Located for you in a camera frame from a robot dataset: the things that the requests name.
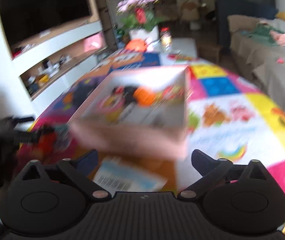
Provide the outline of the white cardboard box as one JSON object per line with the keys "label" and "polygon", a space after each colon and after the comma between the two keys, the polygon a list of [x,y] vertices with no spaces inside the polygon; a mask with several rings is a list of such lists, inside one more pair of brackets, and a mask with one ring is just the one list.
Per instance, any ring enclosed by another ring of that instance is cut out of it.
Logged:
{"label": "white cardboard box", "polygon": [[[68,121],[70,133],[84,148],[167,160],[187,156],[186,65],[114,71],[81,104]],[[138,103],[124,105],[117,122],[108,122],[98,104],[117,86],[138,87]]]}

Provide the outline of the blue barcode package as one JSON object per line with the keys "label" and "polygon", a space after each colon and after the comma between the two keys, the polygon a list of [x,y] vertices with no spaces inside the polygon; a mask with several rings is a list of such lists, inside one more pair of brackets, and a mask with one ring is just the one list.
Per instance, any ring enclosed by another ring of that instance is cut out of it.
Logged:
{"label": "blue barcode package", "polygon": [[160,191],[169,179],[162,174],[165,162],[157,159],[104,157],[90,174],[111,195],[116,192]]}

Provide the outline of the pink orchid flower pot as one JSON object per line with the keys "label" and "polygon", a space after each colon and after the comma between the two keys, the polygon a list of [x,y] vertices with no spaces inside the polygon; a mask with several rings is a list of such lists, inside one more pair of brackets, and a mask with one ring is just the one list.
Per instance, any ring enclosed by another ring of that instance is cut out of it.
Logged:
{"label": "pink orchid flower pot", "polygon": [[163,18],[157,17],[154,6],[160,0],[122,0],[116,7],[121,19],[122,29],[129,35],[130,40],[143,40],[147,44],[159,40],[160,22]]}

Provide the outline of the orange bowl toy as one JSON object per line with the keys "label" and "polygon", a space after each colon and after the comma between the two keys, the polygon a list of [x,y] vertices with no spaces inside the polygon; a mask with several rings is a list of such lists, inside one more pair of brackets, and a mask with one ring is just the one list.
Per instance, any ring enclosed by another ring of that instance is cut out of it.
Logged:
{"label": "orange bowl toy", "polygon": [[144,52],[148,48],[148,44],[145,40],[142,39],[133,39],[128,42],[125,49],[130,51],[138,51],[138,52]]}

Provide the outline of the beige dining chair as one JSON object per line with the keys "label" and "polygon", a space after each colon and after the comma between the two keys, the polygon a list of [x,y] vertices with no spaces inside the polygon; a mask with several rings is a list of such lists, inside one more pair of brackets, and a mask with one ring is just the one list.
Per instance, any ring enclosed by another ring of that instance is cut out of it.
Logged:
{"label": "beige dining chair", "polygon": [[200,20],[198,4],[192,0],[183,2],[180,6],[180,20],[182,24],[188,26],[191,30],[191,25]]}

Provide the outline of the green cloth on sofa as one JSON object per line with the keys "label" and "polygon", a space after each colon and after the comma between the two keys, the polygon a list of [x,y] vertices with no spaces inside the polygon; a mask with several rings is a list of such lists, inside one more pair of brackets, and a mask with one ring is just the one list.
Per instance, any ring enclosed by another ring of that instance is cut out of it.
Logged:
{"label": "green cloth on sofa", "polygon": [[264,23],[258,23],[253,30],[243,30],[241,34],[260,43],[274,44],[275,41],[270,34],[271,31],[284,34],[283,31]]}

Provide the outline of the colourful cartoon play mat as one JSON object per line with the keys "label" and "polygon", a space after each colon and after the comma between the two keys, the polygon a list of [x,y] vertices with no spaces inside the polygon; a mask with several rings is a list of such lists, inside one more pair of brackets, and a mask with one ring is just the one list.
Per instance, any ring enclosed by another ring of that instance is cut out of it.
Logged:
{"label": "colourful cartoon play mat", "polygon": [[118,50],[62,93],[32,124],[64,128],[94,87],[114,70],[186,65],[188,150],[236,164],[259,159],[285,192],[285,113],[255,85],[211,62],[180,54]]}

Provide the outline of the grey sofa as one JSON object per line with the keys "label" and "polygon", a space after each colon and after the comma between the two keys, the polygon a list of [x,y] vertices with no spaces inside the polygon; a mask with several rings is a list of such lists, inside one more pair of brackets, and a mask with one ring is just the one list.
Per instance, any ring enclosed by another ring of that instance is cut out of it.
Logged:
{"label": "grey sofa", "polygon": [[230,50],[238,71],[257,85],[285,111],[285,47],[257,42],[241,34],[258,23],[269,24],[285,33],[284,13],[273,20],[244,15],[228,16]]}

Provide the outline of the yellow pudding toy figure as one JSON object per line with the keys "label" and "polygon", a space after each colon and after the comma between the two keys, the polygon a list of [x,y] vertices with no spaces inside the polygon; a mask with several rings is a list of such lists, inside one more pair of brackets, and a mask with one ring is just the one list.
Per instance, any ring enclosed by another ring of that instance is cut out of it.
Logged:
{"label": "yellow pudding toy figure", "polygon": [[98,104],[98,111],[108,122],[117,122],[123,112],[125,99],[121,95],[112,94]]}

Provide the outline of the red haired doll figure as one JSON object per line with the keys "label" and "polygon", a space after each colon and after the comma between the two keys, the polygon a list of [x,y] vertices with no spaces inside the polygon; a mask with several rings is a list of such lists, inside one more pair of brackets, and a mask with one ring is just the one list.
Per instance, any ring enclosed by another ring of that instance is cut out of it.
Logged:
{"label": "red haired doll figure", "polygon": [[47,165],[54,155],[55,144],[58,140],[58,134],[54,127],[44,124],[36,130],[36,133],[38,141],[22,144],[17,153],[17,161],[20,166],[24,166],[31,160],[38,160]]}

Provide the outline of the pink pig plush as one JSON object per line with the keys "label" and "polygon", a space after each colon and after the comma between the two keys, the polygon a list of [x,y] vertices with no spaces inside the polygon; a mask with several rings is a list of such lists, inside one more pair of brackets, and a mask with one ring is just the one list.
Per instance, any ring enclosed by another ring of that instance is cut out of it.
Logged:
{"label": "pink pig plush", "polygon": [[273,30],[271,30],[269,33],[278,46],[285,47],[285,33],[282,34]]}

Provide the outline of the black television screen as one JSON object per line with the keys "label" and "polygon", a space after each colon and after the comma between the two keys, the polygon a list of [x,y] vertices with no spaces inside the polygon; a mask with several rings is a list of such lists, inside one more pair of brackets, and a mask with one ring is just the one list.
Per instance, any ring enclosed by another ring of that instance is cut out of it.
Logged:
{"label": "black television screen", "polygon": [[91,16],[89,0],[0,0],[9,46],[61,24]]}

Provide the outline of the glass jar red lid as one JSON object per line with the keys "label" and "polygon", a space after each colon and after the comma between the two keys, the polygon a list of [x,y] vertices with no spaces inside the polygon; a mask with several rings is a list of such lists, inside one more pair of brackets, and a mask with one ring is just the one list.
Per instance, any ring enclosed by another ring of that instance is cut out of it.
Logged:
{"label": "glass jar red lid", "polygon": [[172,36],[169,27],[163,27],[161,29],[160,39],[162,48],[166,51],[170,51],[172,44]]}

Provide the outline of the black plush toy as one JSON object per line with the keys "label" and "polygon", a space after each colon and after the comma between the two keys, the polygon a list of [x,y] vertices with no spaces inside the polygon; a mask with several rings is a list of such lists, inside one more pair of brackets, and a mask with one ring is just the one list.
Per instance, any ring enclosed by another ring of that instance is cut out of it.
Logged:
{"label": "black plush toy", "polygon": [[124,105],[130,105],[131,103],[138,103],[134,96],[134,93],[138,87],[135,86],[117,86],[113,88],[112,93],[120,95],[124,99]]}

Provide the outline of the pink paper bag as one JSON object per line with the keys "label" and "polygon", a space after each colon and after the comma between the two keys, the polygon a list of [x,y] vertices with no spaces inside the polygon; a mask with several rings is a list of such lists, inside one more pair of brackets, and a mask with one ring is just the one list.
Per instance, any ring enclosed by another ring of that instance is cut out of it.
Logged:
{"label": "pink paper bag", "polygon": [[102,33],[96,33],[83,40],[84,52],[100,50],[105,47],[105,41]]}

